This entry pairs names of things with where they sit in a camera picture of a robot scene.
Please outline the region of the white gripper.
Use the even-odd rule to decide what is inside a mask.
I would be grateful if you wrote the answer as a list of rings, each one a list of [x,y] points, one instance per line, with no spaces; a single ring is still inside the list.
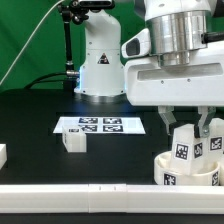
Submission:
[[[199,106],[196,138],[207,138],[217,107],[224,106],[224,41],[190,52],[187,65],[160,68],[156,57],[129,60],[124,69],[126,94],[135,106],[159,106],[168,135],[181,125],[173,106]]]

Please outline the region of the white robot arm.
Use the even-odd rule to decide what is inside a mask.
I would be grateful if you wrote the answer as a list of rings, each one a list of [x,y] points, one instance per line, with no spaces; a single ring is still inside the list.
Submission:
[[[77,92],[95,102],[124,93],[135,106],[156,106],[166,126],[177,106],[196,106],[197,137],[224,106],[224,33],[209,20],[224,17],[224,0],[134,0],[143,26],[120,44],[105,12],[89,13],[86,59]]]

